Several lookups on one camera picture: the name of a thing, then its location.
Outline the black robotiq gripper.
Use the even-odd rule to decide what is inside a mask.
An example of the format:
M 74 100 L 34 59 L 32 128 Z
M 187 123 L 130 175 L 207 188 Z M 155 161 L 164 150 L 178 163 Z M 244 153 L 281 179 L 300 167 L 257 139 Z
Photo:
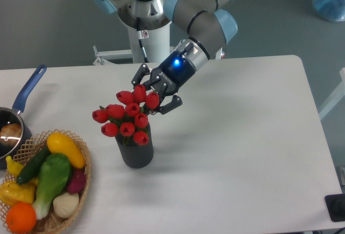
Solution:
M 165 97 L 172 96 L 171 102 L 159 106 L 156 110 L 162 115 L 171 112 L 183 104 L 176 93 L 195 73 L 191 62 L 187 59 L 187 51 L 174 51 L 158 67 L 150 69 L 146 63 L 140 65 L 131 80 L 133 87 L 139 85 L 144 76 L 149 80 L 144 82 L 147 90 L 153 89 L 160 97 L 160 103 Z

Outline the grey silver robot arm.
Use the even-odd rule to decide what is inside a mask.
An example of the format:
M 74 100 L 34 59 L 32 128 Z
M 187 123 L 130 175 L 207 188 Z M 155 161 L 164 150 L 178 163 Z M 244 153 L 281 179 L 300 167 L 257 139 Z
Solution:
M 183 102 L 177 95 L 183 86 L 221 47 L 237 33 L 235 19 L 221 7 L 231 0 L 165 0 L 164 15 L 188 34 L 188 39 L 152 70 L 142 65 L 132 84 L 143 83 L 147 90 L 153 89 L 153 107 L 144 106 L 145 113 L 166 114 Z

